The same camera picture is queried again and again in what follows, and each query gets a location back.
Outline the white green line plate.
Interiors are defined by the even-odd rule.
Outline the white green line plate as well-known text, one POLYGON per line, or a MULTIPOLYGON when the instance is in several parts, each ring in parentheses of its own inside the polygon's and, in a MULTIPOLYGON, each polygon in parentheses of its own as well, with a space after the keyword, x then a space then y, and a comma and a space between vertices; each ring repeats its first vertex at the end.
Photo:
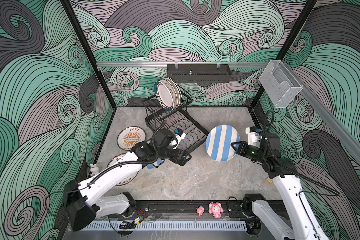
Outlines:
POLYGON ((176 94, 176 91, 173 87, 173 85, 171 84, 169 78, 164 78, 162 80, 160 80, 161 83, 163 83, 166 87, 168 87, 172 97, 173 97, 173 100, 174 100, 174 109, 175 110, 177 108, 177 103, 178 103, 178 99, 177 99, 177 94, 176 94))

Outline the green red rimmed white plate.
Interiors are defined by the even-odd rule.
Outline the green red rimmed white plate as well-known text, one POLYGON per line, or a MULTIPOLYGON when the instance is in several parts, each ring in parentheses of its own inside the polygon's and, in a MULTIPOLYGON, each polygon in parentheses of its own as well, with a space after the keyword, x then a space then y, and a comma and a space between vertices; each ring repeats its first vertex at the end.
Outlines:
POLYGON ((159 103, 165 109, 165 111, 172 111, 174 109, 174 100, 168 87, 166 87, 160 81, 156 81, 154 84, 154 91, 159 103))

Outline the cream floral plate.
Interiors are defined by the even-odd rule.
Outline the cream floral plate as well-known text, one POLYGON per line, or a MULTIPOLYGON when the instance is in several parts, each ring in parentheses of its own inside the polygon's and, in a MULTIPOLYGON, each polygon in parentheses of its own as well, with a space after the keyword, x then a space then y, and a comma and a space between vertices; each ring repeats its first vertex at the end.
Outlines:
POLYGON ((180 87, 177 85, 177 83, 172 80, 171 78, 169 78, 171 84, 173 85, 175 91, 176 91, 176 94, 177 94, 177 99, 178 99, 178 103, 177 103, 177 108, 180 107, 183 103, 183 96, 182 96, 182 92, 180 90, 180 87))

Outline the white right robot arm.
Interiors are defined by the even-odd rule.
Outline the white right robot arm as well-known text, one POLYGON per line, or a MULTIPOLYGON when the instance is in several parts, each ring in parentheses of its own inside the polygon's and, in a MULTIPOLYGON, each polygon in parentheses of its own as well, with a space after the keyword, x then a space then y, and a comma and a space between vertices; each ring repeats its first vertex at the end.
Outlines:
POLYGON ((231 147, 237 155, 261 164, 279 191, 291 223, 287 224, 261 194, 245 195, 244 214, 259 219, 276 240, 328 239, 306 198, 295 165, 280 157, 279 137, 255 126, 246 128, 246 134, 247 141, 231 143, 231 147))

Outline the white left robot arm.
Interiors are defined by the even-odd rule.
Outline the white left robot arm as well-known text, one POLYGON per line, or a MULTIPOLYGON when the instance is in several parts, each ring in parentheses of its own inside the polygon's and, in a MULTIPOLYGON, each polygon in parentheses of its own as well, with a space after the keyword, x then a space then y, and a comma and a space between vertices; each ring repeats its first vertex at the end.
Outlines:
POLYGON ((131 216, 136 202, 129 192, 113 197, 106 197, 105 193, 123 179, 153 165, 158 159, 180 165, 189 161, 192 157, 179 149, 179 143, 185 137, 186 133, 181 129, 159 129, 154 132, 150 141, 135 144, 116 164, 79 183, 67 183, 63 201, 72 230, 80 231, 103 216, 131 216))

